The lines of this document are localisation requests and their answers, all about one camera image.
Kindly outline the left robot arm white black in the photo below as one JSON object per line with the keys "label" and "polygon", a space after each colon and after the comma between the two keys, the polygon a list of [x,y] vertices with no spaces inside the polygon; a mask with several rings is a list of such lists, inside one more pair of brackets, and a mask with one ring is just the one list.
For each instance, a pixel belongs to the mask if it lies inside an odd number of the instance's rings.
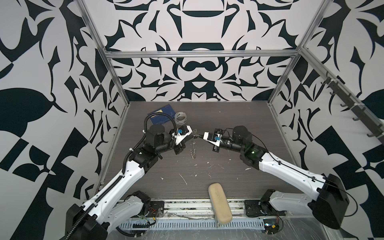
{"label": "left robot arm white black", "polygon": [[68,209],[64,240],[105,240],[127,219],[147,214],[151,199],[140,191],[124,203],[118,202],[161,159],[162,153],[181,153],[186,141],[193,138],[193,130],[182,126],[166,133],[164,126],[152,125],[143,132],[124,158],[122,170],[82,206],[74,204]]}

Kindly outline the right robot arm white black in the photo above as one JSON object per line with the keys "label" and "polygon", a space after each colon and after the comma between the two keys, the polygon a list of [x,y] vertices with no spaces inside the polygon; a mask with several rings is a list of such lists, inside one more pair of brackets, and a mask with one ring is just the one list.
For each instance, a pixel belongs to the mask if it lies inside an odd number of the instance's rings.
{"label": "right robot arm white black", "polygon": [[331,229],[341,228],[350,200],[339,177],[333,174],[325,177],[282,160],[264,144],[254,143],[254,135],[244,126],[234,127],[229,137],[223,134],[223,130],[215,129],[199,138],[213,145],[215,152],[226,149],[240,153],[240,159],[247,166],[271,174],[301,191],[301,194],[278,191],[269,194],[267,201],[274,210],[311,214]]}

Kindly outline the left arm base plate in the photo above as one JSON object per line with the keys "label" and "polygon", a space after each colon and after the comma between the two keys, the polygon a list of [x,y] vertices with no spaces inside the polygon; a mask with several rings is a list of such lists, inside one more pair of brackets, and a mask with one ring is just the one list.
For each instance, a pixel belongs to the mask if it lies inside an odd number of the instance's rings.
{"label": "left arm base plate", "polygon": [[161,214],[164,210],[165,202],[164,201],[150,201],[144,203],[140,212],[136,215],[136,217],[146,217],[153,218],[158,214]]}

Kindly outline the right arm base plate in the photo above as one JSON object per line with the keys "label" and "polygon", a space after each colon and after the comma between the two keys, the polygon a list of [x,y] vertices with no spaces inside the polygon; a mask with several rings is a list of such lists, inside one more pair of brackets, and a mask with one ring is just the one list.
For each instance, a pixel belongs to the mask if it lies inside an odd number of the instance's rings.
{"label": "right arm base plate", "polygon": [[285,211],[277,211],[270,204],[269,200],[245,200],[245,213],[249,218],[257,218],[263,216],[285,216]]}

